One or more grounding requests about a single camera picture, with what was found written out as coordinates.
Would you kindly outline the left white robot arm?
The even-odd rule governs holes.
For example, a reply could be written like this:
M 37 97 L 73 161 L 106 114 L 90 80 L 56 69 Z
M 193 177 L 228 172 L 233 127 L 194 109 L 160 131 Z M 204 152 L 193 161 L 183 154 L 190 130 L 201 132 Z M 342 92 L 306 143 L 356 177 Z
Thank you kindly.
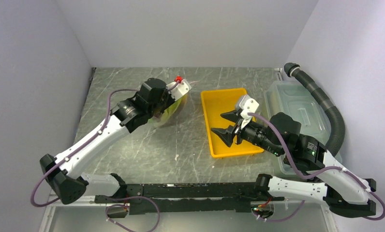
M 96 128 L 67 150 L 40 159 L 46 181 L 63 204 L 71 204 L 82 196 L 104 195 L 114 203 L 127 196 L 127 184 L 118 174 L 94 175 L 84 170 L 102 152 L 121 138 L 149 121 L 171 116 L 192 89 L 187 80 L 178 76 L 167 84 L 150 78 L 134 95 L 114 107 L 107 104 L 106 116 Z

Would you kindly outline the celery stalk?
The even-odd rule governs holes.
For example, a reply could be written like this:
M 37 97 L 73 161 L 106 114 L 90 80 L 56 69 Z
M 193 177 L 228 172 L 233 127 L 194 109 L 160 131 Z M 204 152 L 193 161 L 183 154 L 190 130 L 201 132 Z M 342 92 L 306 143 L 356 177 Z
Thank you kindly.
M 160 116 L 160 121 L 168 121 L 171 117 L 177 116 L 180 111 L 183 109 L 184 105 L 187 102 L 187 97 L 183 97 L 177 100 L 169 108 L 167 108 L 162 115 Z

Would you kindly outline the yellow plastic tray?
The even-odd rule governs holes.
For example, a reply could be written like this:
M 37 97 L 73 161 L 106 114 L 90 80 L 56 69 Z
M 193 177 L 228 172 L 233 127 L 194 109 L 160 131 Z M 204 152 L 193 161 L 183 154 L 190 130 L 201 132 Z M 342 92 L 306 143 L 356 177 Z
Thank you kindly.
M 262 148 L 252 145 L 247 141 L 243 141 L 240 145 L 232 144 L 231 147 L 228 147 L 221 138 L 211 131 L 211 128 L 227 128 L 233 125 L 233 122 L 222 118 L 221 114 L 234 110 L 236 102 L 245 94 L 247 94 L 247 91 L 244 88 L 206 90 L 201 92 L 210 154 L 215 159 L 253 156 L 264 152 Z

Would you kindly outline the clear zip top bag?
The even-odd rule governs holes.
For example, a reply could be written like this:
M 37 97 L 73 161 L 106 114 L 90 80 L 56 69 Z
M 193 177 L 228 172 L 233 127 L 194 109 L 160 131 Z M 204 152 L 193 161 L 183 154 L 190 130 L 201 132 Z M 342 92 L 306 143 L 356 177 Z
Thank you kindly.
M 177 117 L 185 106 L 189 92 L 192 90 L 192 83 L 187 79 L 177 77 L 173 82 L 166 85 L 166 93 L 169 94 L 170 100 L 174 102 L 168 106 L 163 112 L 156 113 L 148 123 L 154 127 L 163 127 L 169 124 L 173 118 Z

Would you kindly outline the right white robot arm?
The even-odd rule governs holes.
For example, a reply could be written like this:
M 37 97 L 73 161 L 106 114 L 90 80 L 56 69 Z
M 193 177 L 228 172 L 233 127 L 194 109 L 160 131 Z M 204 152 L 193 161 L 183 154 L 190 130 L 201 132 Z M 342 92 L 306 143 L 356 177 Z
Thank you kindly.
M 315 202 L 345 218 L 376 220 L 376 183 L 362 179 L 340 164 L 317 139 L 301 134 L 301 124 L 284 113 L 277 113 L 262 123 L 255 114 L 241 110 L 223 113 L 233 124 L 225 129 L 212 128 L 227 146 L 243 141 L 260 147 L 285 161 L 299 176 L 299 181 L 259 174 L 254 195 L 261 201 L 269 197 L 287 197 Z

